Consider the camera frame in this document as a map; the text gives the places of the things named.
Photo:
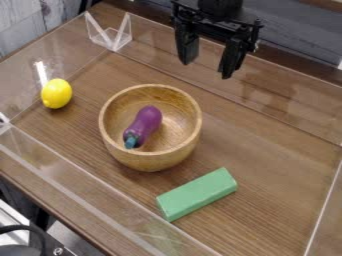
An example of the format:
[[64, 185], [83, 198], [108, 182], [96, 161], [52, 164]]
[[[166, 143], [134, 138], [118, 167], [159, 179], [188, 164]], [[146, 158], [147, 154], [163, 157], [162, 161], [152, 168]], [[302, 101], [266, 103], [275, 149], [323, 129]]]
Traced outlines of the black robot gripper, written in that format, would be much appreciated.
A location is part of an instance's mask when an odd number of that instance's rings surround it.
[[226, 42], [218, 71], [228, 79], [246, 53], [257, 50], [262, 20], [243, 8], [243, 0], [171, 0], [179, 60], [188, 65], [199, 54], [199, 37]]

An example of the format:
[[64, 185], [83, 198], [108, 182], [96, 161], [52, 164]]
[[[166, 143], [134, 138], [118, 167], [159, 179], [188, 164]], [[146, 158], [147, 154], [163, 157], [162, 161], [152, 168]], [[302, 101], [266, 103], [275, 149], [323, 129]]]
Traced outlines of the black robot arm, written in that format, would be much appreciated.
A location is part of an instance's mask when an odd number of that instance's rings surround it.
[[188, 65], [199, 56], [202, 36], [216, 40], [224, 44], [218, 72], [228, 79], [257, 50], [261, 19], [243, 10], [243, 0], [171, 0], [171, 4], [180, 62]]

